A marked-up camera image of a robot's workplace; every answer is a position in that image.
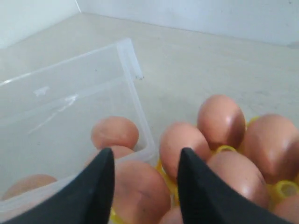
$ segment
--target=yellow egg holder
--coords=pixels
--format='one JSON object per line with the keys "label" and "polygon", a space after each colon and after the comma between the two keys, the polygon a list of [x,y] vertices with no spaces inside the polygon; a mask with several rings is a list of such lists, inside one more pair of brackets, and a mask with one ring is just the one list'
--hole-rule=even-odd
{"label": "yellow egg holder", "polygon": [[[253,117],[247,124],[246,128],[252,124],[255,120],[257,120],[259,116]],[[235,148],[227,145],[220,146],[217,148],[213,154],[217,154],[223,151],[234,151],[241,153],[243,152],[243,143],[241,143],[240,147],[236,150]],[[162,163],[160,158],[158,159],[156,170],[161,174],[161,176],[164,178],[165,183],[167,184],[169,191],[171,195],[173,196],[173,202],[174,206],[179,205],[179,198],[178,198],[178,186],[177,184],[171,180],[171,178],[164,172]],[[269,210],[272,210],[274,206],[277,203],[280,203],[284,199],[286,199],[289,196],[299,194],[299,174],[295,178],[294,181],[289,181],[289,180],[281,180],[276,184],[267,184],[267,190],[271,199],[270,205],[269,205]],[[125,222],[122,221],[121,218],[119,218],[114,209],[111,209],[111,214],[110,214],[110,219],[115,223],[115,224],[126,224]]]}

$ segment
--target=egg cluster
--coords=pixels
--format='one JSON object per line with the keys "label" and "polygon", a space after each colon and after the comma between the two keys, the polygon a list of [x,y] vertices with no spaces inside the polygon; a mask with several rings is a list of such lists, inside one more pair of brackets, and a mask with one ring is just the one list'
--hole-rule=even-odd
{"label": "egg cluster", "polygon": [[[112,149],[116,159],[132,154],[138,139],[138,128],[131,120],[101,119],[91,131],[97,150],[84,167],[105,147]],[[197,125],[176,122],[165,129],[155,168],[130,159],[116,164],[111,211],[116,224],[183,224],[177,173],[185,147],[240,195],[299,224],[299,130],[277,114],[247,123],[238,104],[224,95],[213,95],[201,105]],[[27,177],[10,187],[2,199],[55,181],[48,175]],[[19,208],[13,215],[38,203]]]}

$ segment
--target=clear plastic container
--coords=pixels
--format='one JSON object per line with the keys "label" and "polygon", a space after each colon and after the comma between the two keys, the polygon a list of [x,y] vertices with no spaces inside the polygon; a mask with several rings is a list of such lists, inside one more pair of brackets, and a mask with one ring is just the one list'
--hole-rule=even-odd
{"label": "clear plastic container", "polygon": [[148,123],[133,78],[142,73],[130,39],[0,83],[0,194],[32,174],[48,174],[57,182],[0,201],[5,214],[23,212],[69,183],[95,152],[92,126],[118,115],[132,120],[140,132],[135,153],[117,160],[157,161]]}

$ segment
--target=countertop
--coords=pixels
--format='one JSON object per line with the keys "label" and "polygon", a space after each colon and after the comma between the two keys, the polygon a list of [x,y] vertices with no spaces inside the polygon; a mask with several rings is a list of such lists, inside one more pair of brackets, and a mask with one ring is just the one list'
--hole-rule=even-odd
{"label": "countertop", "polygon": [[0,81],[131,38],[135,80],[155,143],[174,121],[196,123],[200,104],[226,94],[247,119],[266,112],[299,126],[299,49],[78,14],[0,50]]}

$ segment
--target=black object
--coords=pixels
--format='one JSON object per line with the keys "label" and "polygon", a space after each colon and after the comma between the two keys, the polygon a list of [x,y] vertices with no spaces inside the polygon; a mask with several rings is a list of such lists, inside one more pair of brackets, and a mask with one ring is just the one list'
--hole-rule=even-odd
{"label": "black object", "polygon": [[107,224],[114,194],[114,157],[105,148],[71,183],[5,224]]}
{"label": "black object", "polygon": [[178,195],[184,224],[291,224],[236,193],[190,148],[181,152]]}

